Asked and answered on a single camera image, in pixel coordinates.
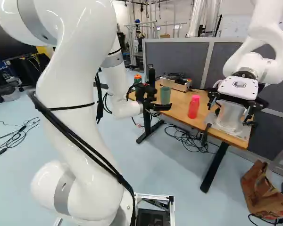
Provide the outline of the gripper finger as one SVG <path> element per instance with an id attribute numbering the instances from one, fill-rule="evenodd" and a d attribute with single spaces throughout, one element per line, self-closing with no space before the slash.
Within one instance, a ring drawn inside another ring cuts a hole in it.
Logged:
<path id="1" fill-rule="evenodd" d="M 153 104 L 152 106 L 153 106 L 153 108 L 152 108 L 153 111 L 169 111 L 172 107 L 172 104 L 171 103 L 165 104 L 165 105 L 163 105 L 163 104 Z"/>

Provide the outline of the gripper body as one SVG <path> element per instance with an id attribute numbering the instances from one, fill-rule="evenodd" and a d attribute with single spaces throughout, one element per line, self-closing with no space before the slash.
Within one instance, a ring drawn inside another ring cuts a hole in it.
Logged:
<path id="1" fill-rule="evenodd" d="M 147 83 L 135 84 L 136 101 L 139 104 L 142 104 L 144 109 L 154 109 L 154 104 L 152 102 L 156 101 L 156 94 L 157 89 Z"/>

